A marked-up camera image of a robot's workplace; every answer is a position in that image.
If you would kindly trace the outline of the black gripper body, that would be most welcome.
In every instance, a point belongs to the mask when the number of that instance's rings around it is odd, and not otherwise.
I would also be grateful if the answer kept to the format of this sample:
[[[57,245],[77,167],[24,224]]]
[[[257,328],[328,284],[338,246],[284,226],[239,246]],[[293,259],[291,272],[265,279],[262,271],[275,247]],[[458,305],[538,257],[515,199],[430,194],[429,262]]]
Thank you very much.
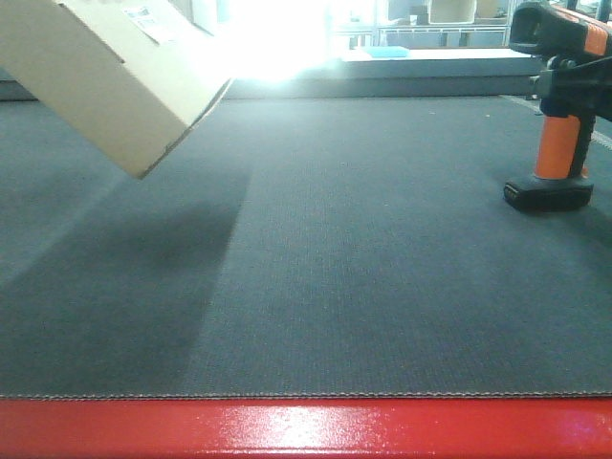
[[[580,65],[569,59],[534,77],[534,94],[546,115],[592,115],[611,120],[611,57]]]

